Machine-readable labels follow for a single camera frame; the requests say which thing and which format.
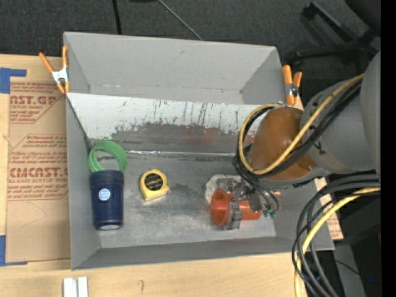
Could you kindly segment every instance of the green loop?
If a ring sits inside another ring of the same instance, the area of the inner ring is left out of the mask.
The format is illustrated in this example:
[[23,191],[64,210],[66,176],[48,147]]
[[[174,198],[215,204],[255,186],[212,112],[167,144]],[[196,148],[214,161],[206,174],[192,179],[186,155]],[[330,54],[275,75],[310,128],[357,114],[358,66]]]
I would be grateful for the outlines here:
[[88,166],[92,173],[105,170],[97,160],[96,151],[105,151],[112,154],[118,162],[120,171],[124,171],[127,168],[128,157],[123,148],[112,141],[103,141],[95,145],[89,153]]

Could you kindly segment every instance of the cardboard sheet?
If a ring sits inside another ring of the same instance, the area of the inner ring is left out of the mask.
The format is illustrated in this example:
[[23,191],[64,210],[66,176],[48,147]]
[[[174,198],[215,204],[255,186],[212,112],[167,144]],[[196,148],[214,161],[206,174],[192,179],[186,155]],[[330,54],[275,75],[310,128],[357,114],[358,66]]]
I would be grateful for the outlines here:
[[[49,58],[54,69],[61,59]],[[0,55],[11,77],[6,262],[70,257],[65,96],[38,56]]]

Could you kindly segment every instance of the tape measure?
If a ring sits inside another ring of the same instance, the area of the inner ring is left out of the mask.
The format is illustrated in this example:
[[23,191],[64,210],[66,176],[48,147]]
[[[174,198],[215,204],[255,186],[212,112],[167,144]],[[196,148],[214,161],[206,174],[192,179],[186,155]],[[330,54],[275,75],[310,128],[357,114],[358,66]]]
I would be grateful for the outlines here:
[[168,178],[160,170],[146,171],[140,177],[139,187],[145,200],[157,198],[169,192]]

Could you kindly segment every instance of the black cable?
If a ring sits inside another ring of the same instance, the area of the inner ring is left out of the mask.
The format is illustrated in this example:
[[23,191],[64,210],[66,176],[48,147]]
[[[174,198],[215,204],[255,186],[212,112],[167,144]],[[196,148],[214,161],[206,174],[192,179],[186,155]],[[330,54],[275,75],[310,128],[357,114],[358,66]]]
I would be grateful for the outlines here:
[[[337,191],[343,191],[343,190],[346,190],[346,189],[351,189],[351,192],[349,194],[343,195],[343,197],[350,197],[351,193],[355,191],[354,189],[361,189],[361,188],[364,188],[364,187],[379,187],[380,186],[379,182],[372,182],[372,181],[367,182],[369,180],[372,180],[372,179],[375,180],[377,178],[378,178],[378,175],[365,174],[365,175],[361,175],[360,177],[357,177],[357,176],[353,177],[354,181],[352,183],[349,183],[351,181],[351,178],[346,178],[346,179],[344,178],[344,179],[339,179],[338,181],[334,181],[334,182],[330,183],[328,186],[322,188],[306,204],[306,206],[304,207],[303,211],[301,212],[301,215],[300,215],[300,217],[298,219],[298,224],[297,224],[297,238],[296,238],[295,244],[297,245],[297,248],[298,248],[298,252],[299,252],[299,257],[300,257],[301,263],[302,263],[304,269],[307,271],[310,281],[321,292],[322,292],[322,290],[324,291],[324,288],[316,280],[316,278],[314,277],[314,275],[310,271],[308,263],[307,263],[307,261],[305,259],[304,254],[303,254],[301,237],[302,237],[302,234],[305,232],[305,230],[307,230],[309,228],[310,224],[314,221],[314,219],[312,217],[307,217],[308,223],[304,227],[302,227],[304,216],[305,216],[306,213],[309,213],[310,208],[314,207],[316,201],[319,200],[323,195],[330,194],[330,193],[337,192]],[[295,261],[295,257],[294,257],[295,248],[296,248],[296,246],[293,245],[293,247],[292,247],[292,259],[293,259],[293,264],[295,265],[295,267],[297,267],[296,261]]]
[[118,35],[122,35],[123,31],[121,30],[121,21],[119,19],[117,0],[111,0],[111,2],[113,3],[114,16],[116,17],[117,32]]
[[[247,128],[249,129],[251,127],[251,125],[253,124],[253,122],[261,115],[263,115],[266,111],[270,110],[272,108],[264,108],[263,110],[260,110],[258,112],[256,112],[251,119],[247,122]],[[246,136],[248,132],[245,131],[242,135],[243,135],[243,140]],[[243,153],[246,153],[250,148],[250,145],[248,147],[245,147],[243,149]],[[269,210],[270,212],[273,212],[274,210],[276,210],[276,212],[279,210],[279,202],[278,199],[275,197],[275,195],[273,194],[273,192],[271,190],[269,190],[268,188],[266,188],[263,184],[261,184],[258,180],[258,177],[255,177],[251,174],[249,174],[246,170],[244,170],[244,166],[241,163],[241,158],[240,158],[240,154],[239,154],[239,149],[238,146],[236,148],[236,153],[235,156],[233,158],[232,164],[236,170],[236,172],[242,177],[242,179],[250,186],[252,186],[259,194],[261,194],[261,196],[265,199],[265,201],[268,204],[268,208],[267,210]],[[265,195],[268,194],[274,201],[275,203],[275,209],[273,209],[273,205],[271,204],[271,201],[269,201],[268,197]]]
[[[380,195],[379,192],[376,192],[375,194],[362,194],[361,197],[379,196],[379,195]],[[346,198],[346,197],[350,197],[350,196],[351,196],[351,194],[345,194],[342,198]],[[318,215],[319,215],[320,213],[322,213],[322,212],[324,211],[324,209],[325,209],[326,207],[328,207],[331,203],[332,203],[332,201],[330,201],[330,202],[326,203],[325,205],[323,205],[313,216],[311,216],[311,217],[309,218],[308,223],[307,223],[304,227],[302,227],[302,228],[300,229],[300,231],[298,232],[297,238],[295,239],[295,241],[294,241],[294,243],[293,243],[293,246],[292,246],[292,250],[291,250],[291,253],[292,253],[292,261],[293,261],[293,265],[294,265],[294,267],[295,267],[295,269],[296,269],[297,274],[301,277],[301,279],[302,279],[302,280],[304,281],[304,283],[307,285],[307,287],[309,288],[309,290],[311,291],[311,293],[313,293],[313,294],[316,295],[316,296],[317,296],[317,292],[314,290],[314,288],[312,287],[312,285],[311,285],[310,282],[315,282],[315,281],[317,281],[317,280],[316,280],[315,276],[313,275],[313,273],[310,271],[309,266],[308,266],[308,263],[306,264],[306,266],[303,266],[303,267],[304,267],[304,270],[307,271],[307,273],[308,273],[307,275],[303,274],[302,271],[300,271],[300,270],[298,269],[297,261],[296,261],[296,259],[295,259],[295,251],[296,251],[296,246],[298,245],[298,239],[302,237],[302,235],[304,234],[305,231],[309,232],[309,225],[312,224],[312,223],[316,220],[316,218],[318,217]],[[299,257],[300,257],[300,260],[301,260],[301,261],[306,260],[304,254],[302,254],[302,249],[301,249],[301,252],[299,253]],[[318,270],[319,270],[319,269],[322,270],[321,272],[319,271],[319,273],[322,273],[322,274],[324,275],[324,277],[322,278],[322,280],[325,279],[325,278],[327,279],[327,277],[325,276],[324,271],[323,271],[323,269],[322,269],[322,267],[321,267],[320,264],[319,264]]]
[[[312,134],[309,136],[309,138],[301,146],[294,149],[294,151],[291,152],[291,155],[285,161],[283,161],[281,164],[279,164],[277,167],[275,167],[268,173],[261,174],[261,175],[252,174],[244,167],[243,167],[243,170],[246,172],[246,174],[248,176],[254,175],[259,178],[266,178],[266,177],[278,174],[278,173],[286,170],[287,168],[289,168],[292,164],[294,164],[296,161],[298,161],[314,145],[316,140],[330,126],[332,121],[357,96],[357,94],[359,93],[358,90],[360,89],[360,86],[361,86],[361,81],[357,81],[351,87],[346,89],[339,96],[339,98],[337,99],[335,104],[331,107],[331,109],[329,109],[328,113],[322,118],[322,120],[320,121],[318,126],[315,128],[315,130],[312,132]],[[265,111],[259,111],[251,118],[251,120],[249,120],[249,122],[246,124],[243,138],[248,133],[248,130],[251,127],[251,125],[253,124],[253,122],[258,118],[258,116],[262,115],[264,112]]]

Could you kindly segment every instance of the orange cylinder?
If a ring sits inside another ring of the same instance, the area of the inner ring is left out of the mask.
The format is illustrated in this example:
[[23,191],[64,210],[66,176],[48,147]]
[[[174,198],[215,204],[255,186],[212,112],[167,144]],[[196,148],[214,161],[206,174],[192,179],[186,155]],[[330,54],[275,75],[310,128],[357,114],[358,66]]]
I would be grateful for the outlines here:
[[[210,203],[210,212],[212,220],[216,225],[225,225],[231,219],[230,204],[233,201],[234,194],[218,189],[212,196]],[[242,210],[242,220],[256,220],[261,216],[261,210],[253,212],[248,200],[239,201],[239,209]]]

